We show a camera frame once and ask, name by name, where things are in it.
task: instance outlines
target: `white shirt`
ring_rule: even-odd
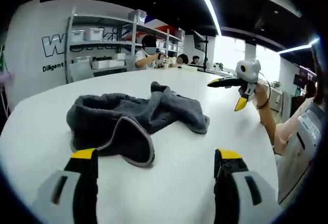
[[[135,53],[135,55],[134,55],[134,57],[135,57],[135,62],[137,62],[137,61],[139,61],[139,60],[141,60],[141,59],[144,59],[144,58],[146,58],[146,57],[149,57],[149,56],[150,56],[150,55],[149,55],[146,51],[144,51],[143,49],[141,49],[141,50],[137,51],[137,52]],[[147,65],[145,65],[145,66],[142,66],[142,67],[140,67],[140,68],[137,68],[137,69],[150,69],[151,66],[152,66],[152,62],[149,63],[149,64],[147,64]]]

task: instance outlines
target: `bracelet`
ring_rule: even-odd
[[[260,107],[256,106],[256,109],[260,110],[260,109],[264,108],[268,103],[269,103],[269,99],[267,99],[265,101],[265,103],[263,105],[261,105]]]

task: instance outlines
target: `black ceiling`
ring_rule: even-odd
[[[1,25],[6,28],[15,9],[29,0],[2,0]],[[172,26],[179,26],[187,32],[196,30],[203,35],[215,35],[211,15],[203,0],[99,0],[119,4],[133,9],[147,11]],[[307,41],[309,24],[306,18],[296,17],[268,0],[211,0],[221,27],[235,28],[264,36],[287,48],[304,45]],[[240,37],[250,43],[257,43],[273,50],[281,48],[265,41],[240,33],[222,31],[223,35]],[[309,50],[285,54],[288,60],[312,68]]]

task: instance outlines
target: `dark gray cloth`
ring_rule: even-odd
[[[121,93],[80,96],[66,120],[73,132],[73,151],[97,148],[100,156],[120,154],[139,167],[154,160],[149,134],[175,121],[206,134],[210,122],[197,100],[182,97],[157,82],[151,84],[150,99]]]

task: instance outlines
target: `window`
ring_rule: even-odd
[[[256,59],[260,61],[261,73],[268,82],[279,81],[280,55],[268,48],[256,45]]]
[[[214,63],[223,63],[223,67],[235,70],[237,62],[245,59],[245,41],[226,36],[215,38]]]

